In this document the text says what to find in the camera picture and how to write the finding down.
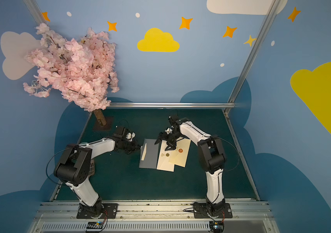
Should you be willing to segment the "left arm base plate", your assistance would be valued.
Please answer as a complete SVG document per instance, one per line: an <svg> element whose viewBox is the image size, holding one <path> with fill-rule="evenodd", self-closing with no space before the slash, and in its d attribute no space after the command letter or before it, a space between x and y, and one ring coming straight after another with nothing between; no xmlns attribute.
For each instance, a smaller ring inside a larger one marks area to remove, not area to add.
<svg viewBox="0 0 331 233"><path fill-rule="evenodd" d="M117 215L117 203L97 203L94 206L79 204L77 219L115 219Z"/></svg>

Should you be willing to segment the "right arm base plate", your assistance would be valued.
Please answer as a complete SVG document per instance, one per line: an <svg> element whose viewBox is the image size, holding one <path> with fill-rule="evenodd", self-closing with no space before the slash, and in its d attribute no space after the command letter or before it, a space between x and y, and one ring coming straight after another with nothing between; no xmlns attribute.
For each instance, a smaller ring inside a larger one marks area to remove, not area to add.
<svg viewBox="0 0 331 233"><path fill-rule="evenodd" d="M218 204L193 203L194 218L233 218L232 209L229 203Z"/></svg>

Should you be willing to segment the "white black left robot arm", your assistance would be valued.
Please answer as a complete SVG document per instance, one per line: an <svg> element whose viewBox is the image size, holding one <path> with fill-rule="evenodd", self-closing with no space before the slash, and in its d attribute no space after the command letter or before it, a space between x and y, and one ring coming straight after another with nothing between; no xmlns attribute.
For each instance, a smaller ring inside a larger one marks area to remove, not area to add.
<svg viewBox="0 0 331 233"><path fill-rule="evenodd" d="M64 149L54 169L54 176L73 191L79 200L78 219L109 218L100 195L91 185L91 161L102 154L122 150L130 154L140 149L135 133L117 127L114 134L91 143L69 144Z"/></svg>

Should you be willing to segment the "grey envelope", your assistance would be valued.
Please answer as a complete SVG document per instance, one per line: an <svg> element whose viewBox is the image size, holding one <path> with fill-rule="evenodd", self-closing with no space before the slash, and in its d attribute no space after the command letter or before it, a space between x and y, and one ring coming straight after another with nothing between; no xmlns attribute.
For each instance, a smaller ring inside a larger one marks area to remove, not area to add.
<svg viewBox="0 0 331 233"><path fill-rule="evenodd" d="M145 156L145 160L141 161L141 152L142 152L142 148L141 148L139 167L141 169L156 169L158 156L159 156L159 144L155 144L156 143L155 139L145 139L144 144L145 143L147 143L147 153Z"/></svg>

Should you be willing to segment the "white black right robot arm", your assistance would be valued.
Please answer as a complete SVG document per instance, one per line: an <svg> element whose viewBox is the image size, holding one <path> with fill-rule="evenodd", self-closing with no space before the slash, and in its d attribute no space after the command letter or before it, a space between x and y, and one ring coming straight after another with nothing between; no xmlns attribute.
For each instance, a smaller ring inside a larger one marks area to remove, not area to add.
<svg viewBox="0 0 331 233"><path fill-rule="evenodd" d="M223 211L226 201L222 189L222 175L226 154L221 139L199 129L187 118L168 117L170 127L160 132L155 144L166 143L165 151L174 152L179 142L191 140L198 147L199 164L206 173L207 193L204 210L210 216Z"/></svg>

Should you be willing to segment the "cream paper sheet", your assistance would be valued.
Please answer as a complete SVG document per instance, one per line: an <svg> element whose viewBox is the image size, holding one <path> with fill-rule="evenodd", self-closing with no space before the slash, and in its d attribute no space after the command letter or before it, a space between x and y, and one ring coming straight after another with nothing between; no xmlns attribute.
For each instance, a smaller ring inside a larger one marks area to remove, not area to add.
<svg viewBox="0 0 331 233"><path fill-rule="evenodd" d="M141 161L144 161L147 153L147 143L145 143L141 148L142 148Z"/></svg>

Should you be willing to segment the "white envelope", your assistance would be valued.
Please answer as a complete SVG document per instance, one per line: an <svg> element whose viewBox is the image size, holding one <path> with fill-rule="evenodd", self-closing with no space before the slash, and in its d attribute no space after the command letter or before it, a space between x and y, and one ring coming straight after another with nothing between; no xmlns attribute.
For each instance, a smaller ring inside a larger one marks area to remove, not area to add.
<svg viewBox="0 0 331 233"><path fill-rule="evenodd" d="M162 141L161 147L160 147L160 152L159 152L159 157L158 157L158 163L157 163L157 170L163 170L163 171L169 171L173 172L174 171L174 164L169 162L169 159L171 158L171 155L173 154L173 150L168 150L166 151L165 149L167 148L166 141Z"/></svg>

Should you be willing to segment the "cream envelope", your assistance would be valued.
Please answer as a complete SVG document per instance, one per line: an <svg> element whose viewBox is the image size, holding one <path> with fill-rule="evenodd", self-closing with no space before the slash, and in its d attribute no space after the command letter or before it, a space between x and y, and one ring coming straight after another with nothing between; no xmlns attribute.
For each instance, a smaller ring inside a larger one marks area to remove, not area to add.
<svg viewBox="0 0 331 233"><path fill-rule="evenodd" d="M171 155L169 162L176 166L180 166L184 168L186 166L190 144L191 144L191 140L186 138L179 138L177 140L177 147L174 150L173 154Z"/></svg>

